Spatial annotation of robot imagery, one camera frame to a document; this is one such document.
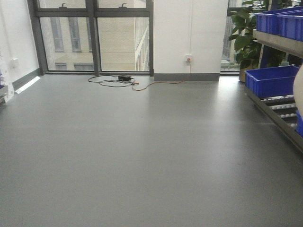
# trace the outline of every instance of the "cable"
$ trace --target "cable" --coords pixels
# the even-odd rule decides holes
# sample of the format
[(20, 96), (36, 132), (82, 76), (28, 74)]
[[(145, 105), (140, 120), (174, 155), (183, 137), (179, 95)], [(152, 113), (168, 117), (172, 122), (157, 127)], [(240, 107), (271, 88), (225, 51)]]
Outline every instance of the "cable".
[(190, 75), (186, 79), (184, 79), (182, 81), (179, 81), (179, 82), (162, 82), (162, 81), (157, 81), (157, 82), (153, 82), (153, 83), (147, 85), (145, 88), (142, 88), (142, 89), (135, 89), (134, 86), (138, 85), (139, 83), (134, 82), (134, 84), (132, 85), (132, 90), (133, 91), (143, 91), (143, 90), (147, 89), (149, 86), (151, 86), (153, 84), (180, 84), (180, 83), (183, 83), (183, 82), (187, 81), (189, 78), (190, 78)]
[[(118, 76), (114, 76), (114, 75), (99, 75), (99, 76), (94, 76), (88, 79), (88, 82), (90, 83), (98, 83), (101, 86), (105, 86), (105, 87), (129, 87), (131, 85), (133, 85), (135, 83), (135, 79), (132, 77), (129, 77), (130, 80), (129, 81), (125, 81), (125, 80), (121, 80), (121, 79), (106, 79), (106, 80), (100, 80), (100, 81), (92, 81), (92, 79), (94, 78), (99, 78), (99, 77), (118, 77)], [(127, 84), (127, 85), (123, 85), (123, 86), (113, 86), (113, 85), (105, 85), (104, 83), (120, 83), (120, 84)]]
[(193, 14), (194, 14), (194, 0), (191, 0), (188, 17), (188, 53), (192, 49), (192, 36), (193, 36)]
[[(94, 77), (91, 77), (88, 79), (88, 82), (90, 83), (98, 83), (100, 84), (101, 86), (105, 86), (105, 87), (129, 87), (129, 86), (132, 86), (132, 90), (133, 91), (143, 91), (145, 89), (147, 89), (149, 86), (153, 85), (153, 84), (180, 84), (180, 83), (183, 83), (185, 81), (187, 81), (189, 78), (190, 78), (190, 75), (182, 80), (182, 81), (178, 81), (178, 82), (162, 82), (162, 81), (157, 81), (157, 82), (153, 82), (153, 83), (150, 83), (148, 84), (146, 87), (142, 88), (142, 89), (136, 89), (134, 88), (135, 85), (138, 85), (139, 83), (136, 82), (135, 78), (132, 78), (130, 77), (130, 81), (125, 81), (125, 80), (121, 80), (121, 79), (115, 79), (115, 80), (111, 80), (111, 79), (106, 79), (106, 80), (100, 80), (100, 81), (92, 81), (92, 79), (94, 78), (99, 78), (99, 77), (118, 77), (118, 76), (114, 76), (114, 75), (100, 75), (100, 76), (94, 76)], [(127, 85), (123, 85), (123, 86), (112, 86), (112, 85), (105, 85), (103, 83), (120, 83), (120, 84), (127, 84)]]

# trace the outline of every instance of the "tan building facade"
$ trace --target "tan building facade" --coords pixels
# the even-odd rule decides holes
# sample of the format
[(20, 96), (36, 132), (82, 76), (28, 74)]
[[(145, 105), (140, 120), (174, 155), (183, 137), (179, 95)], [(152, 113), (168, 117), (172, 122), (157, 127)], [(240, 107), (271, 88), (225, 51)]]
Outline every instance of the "tan building facade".
[[(70, 0), (66, 7), (83, 8)], [(61, 0), (40, 0), (42, 8), (57, 8)], [(102, 8), (145, 8), (144, 0), (99, 0)], [(44, 17), (41, 27), (49, 70), (93, 70), (89, 20), (85, 17)], [(103, 71), (149, 71), (148, 17), (98, 18)]]

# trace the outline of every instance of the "wall socket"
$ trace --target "wall socket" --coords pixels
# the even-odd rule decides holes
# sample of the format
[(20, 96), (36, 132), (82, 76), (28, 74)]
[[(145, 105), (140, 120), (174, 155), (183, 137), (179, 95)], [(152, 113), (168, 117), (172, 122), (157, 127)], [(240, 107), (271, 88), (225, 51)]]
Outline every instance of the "wall socket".
[(185, 55), (185, 62), (186, 63), (191, 63), (192, 61), (193, 61), (193, 56), (190, 53), (186, 54)]

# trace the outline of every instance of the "window frame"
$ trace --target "window frame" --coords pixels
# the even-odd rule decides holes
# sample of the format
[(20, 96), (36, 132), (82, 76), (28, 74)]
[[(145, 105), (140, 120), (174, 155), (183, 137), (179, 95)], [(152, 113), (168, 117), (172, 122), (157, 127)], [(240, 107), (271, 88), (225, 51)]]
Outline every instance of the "window frame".
[(86, 18), (86, 27), (87, 27), (87, 36), (89, 40), (89, 52), (93, 52), (92, 44), (91, 44), (91, 34), (90, 34), (90, 23), (89, 18)]
[(101, 68), (101, 54), (99, 48), (98, 24), (99, 17), (148, 17), (149, 18), (149, 66), (148, 72), (117, 72), (115, 74), (135, 74), (153, 76), (153, 0), (146, 0), (146, 8), (99, 8), (98, 0), (85, 0), (86, 8), (39, 8), (38, 0), (27, 0), (29, 13), (34, 31), (36, 51), (39, 59), (41, 74), (49, 73), (46, 61), (40, 17), (88, 17), (90, 24), (90, 34), (92, 43), (92, 54), (94, 61), (94, 74), (105, 73)]

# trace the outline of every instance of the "blue plastic bin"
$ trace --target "blue plastic bin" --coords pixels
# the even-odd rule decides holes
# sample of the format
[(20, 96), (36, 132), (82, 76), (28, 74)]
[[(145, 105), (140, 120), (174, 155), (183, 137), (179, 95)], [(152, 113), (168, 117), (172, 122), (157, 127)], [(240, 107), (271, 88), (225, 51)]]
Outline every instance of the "blue plastic bin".
[(247, 70), (246, 87), (259, 98), (291, 95), (298, 70), (296, 66)]
[(280, 33), (280, 17), (278, 15), (299, 10), (303, 10), (303, 6), (255, 13), (257, 31), (278, 35)]
[(297, 133), (300, 134), (300, 136), (303, 136), (303, 121), (302, 121), (302, 117), (301, 117), (301, 115), (300, 115), (300, 113), (299, 113), (298, 110), (296, 111), (296, 113), (297, 113), (297, 117), (298, 117), (298, 122), (297, 122), (298, 126), (297, 126), (297, 128), (295, 130), (297, 131)]
[(280, 36), (303, 41), (303, 10), (278, 15)]

